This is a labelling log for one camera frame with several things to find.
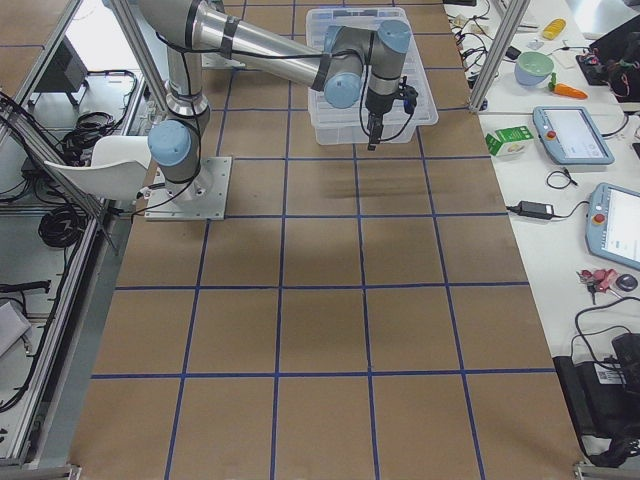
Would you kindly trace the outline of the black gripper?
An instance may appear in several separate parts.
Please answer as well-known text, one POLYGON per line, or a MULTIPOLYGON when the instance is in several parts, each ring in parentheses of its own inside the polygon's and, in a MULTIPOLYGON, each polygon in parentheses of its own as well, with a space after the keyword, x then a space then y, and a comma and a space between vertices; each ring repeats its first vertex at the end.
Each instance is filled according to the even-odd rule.
POLYGON ((413 115, 417 107, 417 90, 407 84, 407 77, 383 78, 372 74, 369 78, 365 106, 368 114, 368 144, 369 151, 375 151, 380 144, 383 133, 383 120, 389 113, 396 100, 403 103, 404 112, 413 115))

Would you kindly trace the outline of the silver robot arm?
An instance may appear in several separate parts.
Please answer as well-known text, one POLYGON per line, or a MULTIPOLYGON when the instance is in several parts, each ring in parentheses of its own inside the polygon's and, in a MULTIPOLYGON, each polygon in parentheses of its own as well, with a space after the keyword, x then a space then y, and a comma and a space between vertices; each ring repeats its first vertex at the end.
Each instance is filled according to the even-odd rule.
POLYGON ((210 116, 202 57, 217 54, 323 93, 334 108, 360 103, 369 149, 384 142, 384 117, 395 102, 412 115, 417 92, 402 70, 410 27, 385 20, 376 29, 331 26, 317 50, 228 15, 206 1, 142 1, 139 9, 167 49, 169 116, 151 129, 148 146, 171 197, 206 190, 201 138, 210 116))

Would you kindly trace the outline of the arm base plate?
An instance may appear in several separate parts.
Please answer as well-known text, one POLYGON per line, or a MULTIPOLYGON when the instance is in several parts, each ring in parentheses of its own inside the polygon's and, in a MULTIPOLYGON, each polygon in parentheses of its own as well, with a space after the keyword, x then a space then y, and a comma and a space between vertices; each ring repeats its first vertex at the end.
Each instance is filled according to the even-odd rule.
POLYGON ((164 186, 145 196, 144 217, 149 221, 223 220, 231 169, 231 156, 208 157, 201 161, 199 175, 185 191, 183 186, 167 183, 157 169, 154 184, 164 186))

